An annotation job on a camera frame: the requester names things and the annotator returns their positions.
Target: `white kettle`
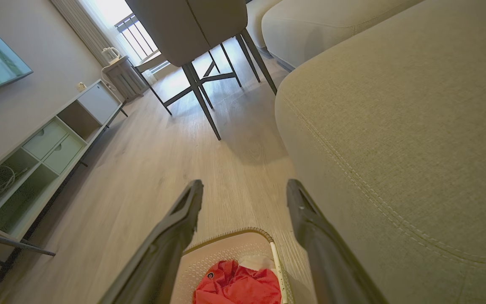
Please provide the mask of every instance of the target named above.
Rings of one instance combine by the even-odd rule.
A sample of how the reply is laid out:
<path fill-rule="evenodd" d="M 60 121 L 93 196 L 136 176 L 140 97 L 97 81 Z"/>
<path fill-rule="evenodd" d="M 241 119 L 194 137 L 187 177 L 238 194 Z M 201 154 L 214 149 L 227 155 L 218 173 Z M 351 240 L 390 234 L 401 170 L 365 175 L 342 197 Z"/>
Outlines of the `white kettle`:
<path fill-rule="evenodd" d="M 104 58 L 106 58 L 110 65 L 116 63 L 116 61 L 121 58 L 121 54 L 116 48 L 105 48 L 102 51 L 102 55 L 104 56 Z"/>

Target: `red cloth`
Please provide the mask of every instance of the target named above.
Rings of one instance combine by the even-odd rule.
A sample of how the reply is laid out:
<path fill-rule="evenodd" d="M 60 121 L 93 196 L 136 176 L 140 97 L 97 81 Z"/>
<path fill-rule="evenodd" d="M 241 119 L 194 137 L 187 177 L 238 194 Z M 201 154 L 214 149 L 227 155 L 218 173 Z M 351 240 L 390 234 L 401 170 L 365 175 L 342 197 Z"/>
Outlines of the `red cloth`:
<path fill-rule="evenodd" d="M 192 303 L 280 304 L 280 286 L 269 269 L 253 271 L 237 261 L 220 261 L 198 284 Z"/>

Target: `chair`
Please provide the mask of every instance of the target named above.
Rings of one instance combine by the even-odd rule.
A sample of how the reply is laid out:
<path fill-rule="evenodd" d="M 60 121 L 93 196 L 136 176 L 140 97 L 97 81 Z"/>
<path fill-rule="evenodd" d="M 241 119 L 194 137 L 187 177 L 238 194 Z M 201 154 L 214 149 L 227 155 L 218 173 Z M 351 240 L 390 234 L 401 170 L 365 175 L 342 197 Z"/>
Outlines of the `chair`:
<path fill-rule="evenodd" d="M 222 42 L 235 36 L 258 81 L 260 81 L 258 73 L 244 46 L 245 43 L 276 94 L 275 84 L 245 29 L 247 26 L 245 0 L 127 0 L 127 4 L 168 62 L 183 68 L 191 86 L 176 97 L 181 98 L 191 90 L 194 92 L 218 140 L 220 135 L 202 96 L 204 93 L 206 99 L 209 99 L 203 84 L 206 81 L 236 77 L 235 71 L 229 62 L 232 73 L 200 79 L 192 65 L 194 59 L 219 44 L 226 54 Z"/>

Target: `sofa cushion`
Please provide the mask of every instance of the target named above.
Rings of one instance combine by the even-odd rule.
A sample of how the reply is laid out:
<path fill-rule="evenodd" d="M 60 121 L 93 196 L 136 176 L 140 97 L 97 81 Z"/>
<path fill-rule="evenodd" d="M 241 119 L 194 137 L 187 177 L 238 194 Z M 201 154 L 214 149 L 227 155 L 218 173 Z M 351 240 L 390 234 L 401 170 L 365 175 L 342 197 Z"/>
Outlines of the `sofa cushion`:
<path fill-rule="evenodd" d="M 266 43 L 262 34 L 262 18 L 264 14 L 281 0 L 253 0 L 247 3 L 248 25 L 247 31 L 254 44 L 264 50 Z"/>
<path fill-rule="evenodd" d="M 283 0 L 262 19 L 268 51 L 296 68 L 422 0 Z"/>
<path fill-rule="evenodd" d="M 486 303 L 486 1 L 425 0 L 326 50 L 275 115 L 390 303 Z"/>

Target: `stitching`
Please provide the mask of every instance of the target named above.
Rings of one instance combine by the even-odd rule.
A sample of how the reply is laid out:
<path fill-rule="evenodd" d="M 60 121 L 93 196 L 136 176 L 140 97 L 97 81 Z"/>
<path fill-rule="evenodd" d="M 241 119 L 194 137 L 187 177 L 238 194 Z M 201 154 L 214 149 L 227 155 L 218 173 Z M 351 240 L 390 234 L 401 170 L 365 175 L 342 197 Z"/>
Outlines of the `stitching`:
<path fill-rule="evenodd" d="M 348 162 L 346 162 L 346 160 L 345 160 L 345 159 L 344 159 L 342 156 L 337 155 L 337 154 L 339 154 L 339 153 L 338 153 L 338 152 L 335 150 L 335 148 L 333 148 L 333 147 L 331 146 L 331 144 L 330 144 L 330 143 L 329 143 L 329 142 L 328 142 L 328 141 L 327 141 L 327 140 L 324 138 L 324 136 L 323 136 L 323 135 L 320 133 L 320 131 L 318 131 L 318 130 L 317 130 L 315 127 L 314 127 L 314 125 L 312 125 L 312 123 L 310 123 L 310 122 L 309 122 L 309 121 L 308 121 L 308 120 L 305 118 L 305 116 L 303 116 L 303 114 L 302 114 L 302 113 L 299 111 L 299 109 L 297 109 L 297 107 L 296 107 L 296 106 L 294 106 L 294 105 L 292 104 L 292 102 L 289 100 L 289 98 L 287 98 L 286 96 L 284 96 L 284 98 L 285 98 L 285 100 L 286 100 L 286 104 L 289 106 L 289 108 L 291 108 L 291 110 L 292 110 L 292 111 L 293 111 L 293 112 L 294 112 L 294 113 L 295 113 L 295 114 L 296 114 L 296 115 L 297 115 L 297 116 L 298 116 L 300 119 L 302 119 L 302 120 L 305 122 L 305 127 L 306 127 L 306 128 L 309 130 L 309 131 L 310 131 L 310 133 L 313 135 L 313 137 L 314 137 L 314 138 L 316 138 L 316 139 L 318 140 L 318 142 L 320 142 L 320 144 L 321 144 L 321 145 L 322 145 L 324 148 L 326 148 L 326 151 L 328 152 L 328 154 L 329 154 L 329 155 L 331 156 L 331 158 L 332 158 L 332 159 L 333 159 L 333 160 L 334 160 L 334 161 L 337 163 L 337 165 L 338 165 L 338 166 L 339 166 L 339 167 L 340 167 L 340 168 L 343 170 L 343 172 L 345 173 L 345 175 L 347 175 L 347 177 L 349 177 L 349 179 L 350 179 L 350 180 L 351 180 L 351 181 L 352 181 L 352 182 L 355 184 L 355 186 L 356 186 L 356 187 L 357 187 L 359 190 L 361 190 L 361 192 L 362 192 L 362 193 L 363 193 L 363 194 L 364 194 L 364 195 L 365 195 L 365 196 L 368 198 L 368 200 L 370 200 L 370 202 L 372 202 L 372 204 L 374 204 L 374 206 L 375 206 L 376 208 L 378 208 L 378 210 L 380 210 L 380 212 L 382 213 L 382 215 L 384 215 L 384 216 L 385 216 L 385 217 L 386 217 L 386 218 L 387 218 L 387 219 L 388 219 L 388 220 L 389 220 L 391 223 L 393 223 L 393 225 L 394 225 L 396 228 L 398 228 L 398 229 L 400 229 L 401 231 L 403 231 L 403 233 L 405 233 L 405 235 L 407 235 L 408 237 L 410 237 L 412 240 L 414 240 L 415 242 L 417 242 L 417 243 L 418 243 L 418 244 L 420 244 L 421 246 L 424 246 L 425 248 L 427 248 L 427 250 L 430 250 L 430 251 L 434 252 L 435 254 L 438 254 L 438 255 L 442 256 L 443 258 L 446 258 L 446 259 L 451 260 L 451 261 L 453 261 L 453 262 L 459 262 L 459 261 L 457 261 L 457 260 L 453 260 L 452 258 L 449 258 L 449 257 L 447 257 L 447 256 L 445 256 L 445 255 L 443 255 L 443 254 L 440 254 L 440 253 L 439 253 L 439 252 L 437 252 L 436 250 L 432 250 L 432 249 L 431 249 L 431 248 L 429 248 L 428 246 L 426 246 L 426 245 L 422 244 L 421 242 L 417 241 L 415 238 L 413 238 L 411 235 L 409 235 L 409 233 L 407 233 L 407 232 L 406 232 L 404 229 L 402 229 L 402 228 L 401 228 L 399 225 L 397 225 L 397 224 L 396 224 L 396 223 L 395 223 L 395 222 L 394 222 L 394 221 L 393 221 L 393 220 L 392 220 L 392 219 L 391 219 L 389 216 L 387 216 L 387 215 L 386 215 L 386 214 L 383 212 L 383 210 L 382 210 L 382 209 L 380 209 L 380 207 L 379 207 L 377 204 L 375 204 L 374 200 L 373 200 L 372 198 L 370 198 L 370 197 L 369 197 L 369 196 L 368 196 L 368 195 L 365 193 L 365 191 L 364 191 L 363 189 L 361 189 L 361 187 L 359 187 L 359 185 L 356 183 L 356 181 L 354 181 L 354 179 L 353 179 L 353 178 L 352 178 L 352 177 L 351 177 L 351 176 L 350 176 L 350 175 L 349 175 L 349 174 L 348 174 L 348 173 L 345 171 L 345 169 L 343 168 L 343 166 L 341 166 L 341 164 L 339 163 L 339 161 L 337 161 L 337 160 L 336 160 L 336 158 L 341 158 L 341 159 L 342 159 L 342 160 L 343 160 L 343 161 L 344 161 L 344 162 L 347 164 L 347 166 L 349 166 L 349 168 L 351 169 L 351 171 L 353 171 L 353 172 L 354 172 L 354 173 L 355 173 L 355 174 L 356 174 L 356 175 L 359 177 L 359 179 L 361 179 L 361 181 L 363 181 L 363 183 L 365 183 L 365 184 L 367 185 L 367 187 L 368 187 L 368 188 L 369 188 L 369 189 L 370 189 L 370 190 L 371 190 L 371 191 L 372 191 L 374 194 L 376 194 L 376 192 L 375 192 L 374 190 L 372 190 L 372 188 L 370 188 L 370 186 L 369 186 L 369 185 L 368 185 L 368 184 L 367 184 L 367 183 L 366 183 L 366 182 L 363 180 L 363 178 L 361 178 L 361 176 L 360 176 L 360 175 L 358 175 L 358 174 L 355 172 L 355 170 L 354 170 L 354 169 L 353 169 L 353 168 L 352 168 L 352 167 L 351 167 L 351 166 L 348 164 Z M 333 154 L 332 154 L 330 151 L 328 151 L 328 150 L 329 150 L 328 148 L 331 148 L 332 150 L 334 150 L 334 152 L 336 152 L 336 154 L 335 154 L 335 155 L 333 155 Z M 409 224 L 409 225 L 410 225 L 410 227 L 413 227 L 414 229 L 416 229 L 417 231 L 419 231 L 420 233 L 422 233 L 423 235 L 425 235 L 425 236 L 427 236 L 427 237 L 428 237 L 428 235 L 426 235 L 426 233 L 423 233 L 421 230 L 417 229 L 415 226 L 413 226 L 412 224 L 410 224 L 408 221 L 404 220 L 404 219 L 403 219 L 403 217 L 402 217 L 402 216 L 400 216 L 400 215 L 399 215 L 397 212 L 395 212 L 395 210 L 393 210 L 393 208 L 391 208 L 391 206 L 389 206 L 389 205 L 388 205 L 388 204 L 387 204 L 387 203 L 386 203 L 386 202 L 385 202 L 385 201 L 384 201 L 382 198 L 380 198 L 380 200 L 382 200 L 382 202 L 384 202 L 384 204 L 385 204 L 385 205 L 386 205 L 386 206 L 387 206 L 389 209 L 391 209 L 391 211 L 393 211 L 395 214 L 397 214 L 397 216 L 399 216 L 399 218 L 401 218 L 401 219 L 402 219 L 402 221 L 403 221 L 404 223 Z M 446 247 L 448 247 L 448 248 L 451 248 L 451 249 L 453 249 L 453 250 L 455 250 L 455 251 L 457 251 L 457 252 L 461 252 L 461 251 L 460 251 L 460 250 L 458 250 L 457 248 L 454 248 L 454 247 L 452 247 L 452 246 L 446 245 L 446 244 L 444 244 L 443 242 L 440 242 L 440 241 L 438 241 L 438 240 L 436 240 L 436 239 L 434 239 L 434 238 L 431 238 L 431 237 L 430 237 L 430 240 L 436 241 L 436 242 L 437 242 L 437 244 L 442 244 L 442 245 L 444 245 L 444 246 L 446 246 Z M 469 253 L 467 253 L 467 252 L 462 252 L 462 253 L 464 253 L 464 254 L 468 254 L 468 255 L 470 255 L 470 256 L 476 256 L 476 257 L 478 257 L 478 258 L 486 258 L 486 256 L 478 256 L 478 255 L 474 255 L 474 254 L 469 254 Z M 457 258 L 459 258 L 460 260 L 464 261 L 465 263 L 466 263 L 466 262 L 469 262 L 469 263 L 471 263 L 471 262 L 474 262 L 474 263 L 482 263 L 482 262 L 476 262 L 476 261 L 465 260 L 464 258 L 461 258 L 461 257 L 458 257 L 458 256 L 456 256 L 456 257 L 457 257 Z M 486 269 L 486 268 L 484 268 L 484 267 L 478 267 L 478 266 L 474 266 L 474 265 L 471 265 L 471 264 L 469 264 L 469 265 L 470 265 L 471 267 L 476 267 L 476 268 L 480 268 L 480 269 Z"/>
<path fill-rule="evenodd" d="M 401 7 L 401 6 L 405 6 L 409 2 L 411 2 L 411 1 L 408 0 L 408 1 L 402 2 L 402 3 L 400 3 L 400 4 L 396 5 L 396 6 L 393 6 L 392 8 L 388 8 L 386 11 L 381 12 L 378 15 L 375 15 L 375 16 L 370 17 L 370 19 L 367 19 L 365 21 L 362 21 L 360 23 L 353 24 L 353 25 L 326 24 L 326 23 L 323 23 L 323 22 L 313 22 L 313 21 L 307 21 L 307 20 L 293 20 L 293 19 L 286 19 L 286 18 L 272 17 L 272 16 L 264 16 L 262 19 L 276 19 L 276 20 L 282 20 L 282 21 L 290 21 L 290 22 L 293 22 L 293 23 L 309 23 L 309 24 L 323 25 L 325 27 L 333 27 L 333 28 L 345 29 L 345 28 L 348 28 L 348 27 L 358 27 L 359 25 L 363 25 L 365 23 L 368 23 L 370 21 L 373 21 L 374 19 L 377 19 L 377 18 L 379 18 L 379 17 L 381 17 L 381 16 L 383 16 L 383 15 L 385 15 L 385 14 L 387 14 L 387 13 L 389 13 L 389 12 L 391 12 L 391 11 L 393 11 L 393 10 Z"/>
<path fill-rule="evenodd" d="M 204 39 L 206 40 L 206 43 L 208 43 L 208 46 L 210 47 L 210 49 L 212 49 L 211 44 L 209 43 L 208 38 L 206 37 L 206 34 L 204 33 L 204 30 L 202 29 L 202 26 L 198 22 L 198 19 L 196 18 L 196 15 L 194 14 L 194 11 L 192 10 L 191 4 L 189 4 L 189 0 L 185 0 L 185 1 L 187 2 L 187 6 L 189 7 L 189 10 L 191 11 L 192 17 L 194 18 L 194 21 L 196 22 L 196 25 L 198 26 L 198 28 L 202 32 L 202 35 L 204 36 Z"/>

